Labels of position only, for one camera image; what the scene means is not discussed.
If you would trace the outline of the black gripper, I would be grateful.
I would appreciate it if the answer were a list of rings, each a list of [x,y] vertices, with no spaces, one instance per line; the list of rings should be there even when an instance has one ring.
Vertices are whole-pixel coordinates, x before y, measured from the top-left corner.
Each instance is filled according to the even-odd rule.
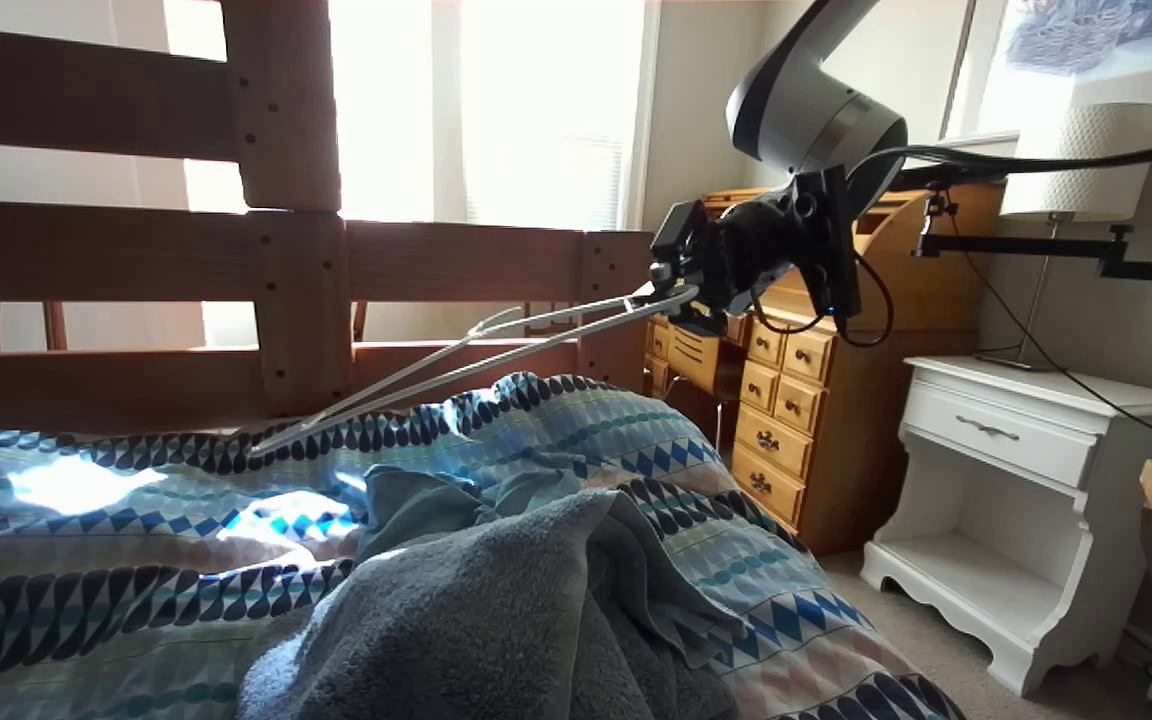
[[[701,201],[669,208],[648,246],[655,301],[683,295],[689,320],[730,320],[796,272],[819,318],[860,313],[842,174],[796,174],[780,193],[728,205],[713,216]]]

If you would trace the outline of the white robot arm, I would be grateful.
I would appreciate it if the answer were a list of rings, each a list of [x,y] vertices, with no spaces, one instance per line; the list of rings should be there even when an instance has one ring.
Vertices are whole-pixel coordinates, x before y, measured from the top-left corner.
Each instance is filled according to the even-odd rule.
[[[728,142],[780,167],[787,185],[720,216],[701,201],[672,205],[648,246],[648,280],[631,292],[631,308],[715,333],[796,272],[819,318],[860,313],[850,219],[891,185],[907,123],[822,72],[822,61],[872,4],[810,0],[730,90]]]

